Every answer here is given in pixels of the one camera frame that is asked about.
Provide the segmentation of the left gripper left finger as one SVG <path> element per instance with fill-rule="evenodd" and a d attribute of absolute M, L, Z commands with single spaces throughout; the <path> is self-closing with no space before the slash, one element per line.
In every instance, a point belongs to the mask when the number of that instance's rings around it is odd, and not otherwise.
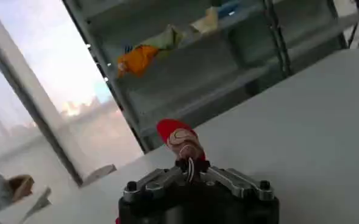
<path fill-rule="evenodd" d="M 175 161 L 172 168 L 155 169 L 138 181 L 130 181 L 123 190 L 123 200 L 133 203 L 139 200 L 143 194 L 152 198 L 164 196 L 165 190 L 174 182 L 180 180 L 186 183 L 192 182 L 194 177 L 194 160 L 192 158 Z"/>

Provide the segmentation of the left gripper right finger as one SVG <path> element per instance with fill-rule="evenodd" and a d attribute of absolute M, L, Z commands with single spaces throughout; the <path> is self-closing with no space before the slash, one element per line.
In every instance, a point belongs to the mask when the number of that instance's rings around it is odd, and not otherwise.
<path fill-rule="evenodd" d="M 257 181 L 233 168 L 220 169 L 209 161 L 193 161 L 194 176 L 207 186 L 222 186 L 236 198 L 253 195 L 260 201 L 272 201 L 274 190 L 269 181 Z"/>

